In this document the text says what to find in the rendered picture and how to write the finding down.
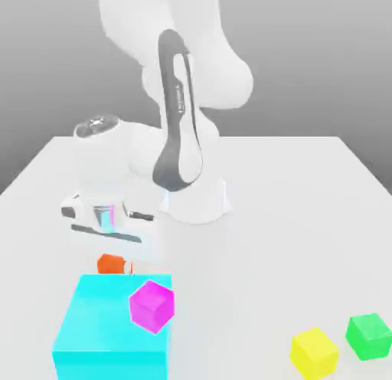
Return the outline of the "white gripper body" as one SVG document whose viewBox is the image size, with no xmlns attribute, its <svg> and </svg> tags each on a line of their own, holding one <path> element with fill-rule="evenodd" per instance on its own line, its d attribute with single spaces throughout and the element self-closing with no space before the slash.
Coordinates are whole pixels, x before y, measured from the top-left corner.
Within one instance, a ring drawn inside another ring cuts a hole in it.
<svg viewBox="0 0 392 380">
<path fill-rule="evenodd" d="M 111 233 L 72 223 L 70 242 L 79 249 L 98 255 L 111 254 L 126 260 L 160 261 L 160 232 L 155 222 L 128 221 Z"/>
</svg>

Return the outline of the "small orange cube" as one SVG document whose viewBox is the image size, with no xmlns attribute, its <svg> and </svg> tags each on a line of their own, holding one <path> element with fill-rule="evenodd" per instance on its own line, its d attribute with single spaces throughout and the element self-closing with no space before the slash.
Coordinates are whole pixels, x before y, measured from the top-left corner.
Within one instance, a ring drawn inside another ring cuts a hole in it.
<svg viewBox="0 0 392 380">
<path fill-rule="evenodd" d="M 126 260 L 123 257 L 103 254 L 97 261 L 97 271 L 99 274 L 125 274 L 124 264 Z M 132 262 L 132 273 L 134 274 L 134 264 Z"/>
</svg>

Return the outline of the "small magenta cube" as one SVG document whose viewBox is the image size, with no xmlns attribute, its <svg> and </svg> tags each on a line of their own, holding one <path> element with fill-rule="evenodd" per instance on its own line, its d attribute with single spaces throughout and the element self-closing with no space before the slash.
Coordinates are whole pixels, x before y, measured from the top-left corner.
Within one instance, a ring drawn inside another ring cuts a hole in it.
<svg viewBox="0 0 392 380">
<path fill-rule="evenodd" d="M 175 314 L 174 292 L 147 280 L 129 296 L 129 311 L 133 323 L 157 335 Z"/>
</svg>

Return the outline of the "small yellow cube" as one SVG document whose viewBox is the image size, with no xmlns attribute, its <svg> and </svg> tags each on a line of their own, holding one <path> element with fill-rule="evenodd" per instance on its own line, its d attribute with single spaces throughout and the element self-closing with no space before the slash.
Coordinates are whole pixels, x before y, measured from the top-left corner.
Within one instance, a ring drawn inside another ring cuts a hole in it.
<svg viewBox="0 0 392 380">
<path fill-rule="evenodd" d="M 339 357 L 339 348 L 318 327 L 292 338 L 289 359 L 305 380 L 331 375 Z"/>
</svg>

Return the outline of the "small green cube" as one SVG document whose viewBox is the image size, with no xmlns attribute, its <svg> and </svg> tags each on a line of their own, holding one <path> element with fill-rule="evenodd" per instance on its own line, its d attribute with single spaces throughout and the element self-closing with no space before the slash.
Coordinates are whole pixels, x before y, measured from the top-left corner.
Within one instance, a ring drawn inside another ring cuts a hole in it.
<svg viewBox="0 0 392 380">
<path fill-rule="evenodd" d="M 392 330 L 377 313 L 352 316 L 345 338 L 361 361 L 387 357 L 392 346 Z"/>
</svg>

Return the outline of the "large cyan box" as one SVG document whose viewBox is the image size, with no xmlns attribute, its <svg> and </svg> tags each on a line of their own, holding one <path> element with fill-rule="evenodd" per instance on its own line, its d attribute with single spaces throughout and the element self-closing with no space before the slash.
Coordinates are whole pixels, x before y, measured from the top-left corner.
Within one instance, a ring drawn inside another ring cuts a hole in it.
<svg viewBox="0 0 392 380">
<path fill-rule="evenodd" d="M 171 325 L 157 334 L 131 320 L 129 297 L 169 275 L 84 274 L 52 349 L 57 380 L 168 380 Z"/>
</svg>

